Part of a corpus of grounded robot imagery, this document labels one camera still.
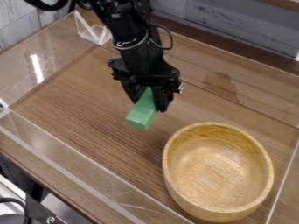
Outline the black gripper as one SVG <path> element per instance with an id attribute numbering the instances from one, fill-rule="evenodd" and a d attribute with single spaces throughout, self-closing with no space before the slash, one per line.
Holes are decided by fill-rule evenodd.
<path id="1" fill-rule="evenodd" d="M 166 112 L 174 100 L 174 93 L 182 92 L 181 71 L 167 63 L 163 50 L 154 44 L 119 49 L 119 52 L 121 57 L 111 59 L 107 65 L 130 100 L 137 103 L 146 88 L 151 88 L 157 110 Z"/>

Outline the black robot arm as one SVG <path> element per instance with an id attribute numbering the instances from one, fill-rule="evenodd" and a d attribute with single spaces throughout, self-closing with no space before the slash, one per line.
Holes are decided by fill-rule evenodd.
<path id="1" fill-rule="evenodd" d="M 147 89 L 154 93 L 154 106 L 165 112 L 182 91 L 179 70 L 165 60 L 174 46 L 165 45 L 161 32 L 167 27 L 151 19 L 150 0 L 75 0 L 79 7 L 94 11 L 113 34 L 113 44 L 121 56 L 107 65 L 133 102 Z"/>

